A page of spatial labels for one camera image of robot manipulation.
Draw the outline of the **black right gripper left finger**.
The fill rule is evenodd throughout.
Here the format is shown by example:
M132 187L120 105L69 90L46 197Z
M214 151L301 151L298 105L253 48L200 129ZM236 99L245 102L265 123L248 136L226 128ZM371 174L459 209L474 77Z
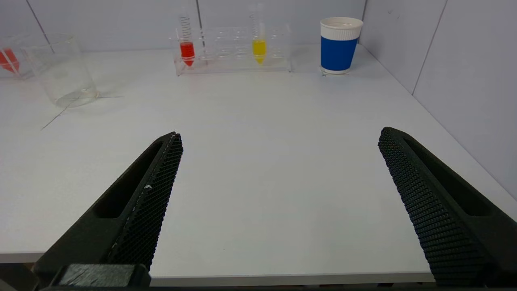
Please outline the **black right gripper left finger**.
M157 138L34 265L44 279L70 264L153 263L183 143Z

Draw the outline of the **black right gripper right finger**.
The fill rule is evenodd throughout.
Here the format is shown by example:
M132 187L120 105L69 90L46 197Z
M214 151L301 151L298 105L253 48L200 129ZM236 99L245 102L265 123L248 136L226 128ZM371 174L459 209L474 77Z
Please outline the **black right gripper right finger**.
M378 148L440 287L515 287L516 221L409 134Z

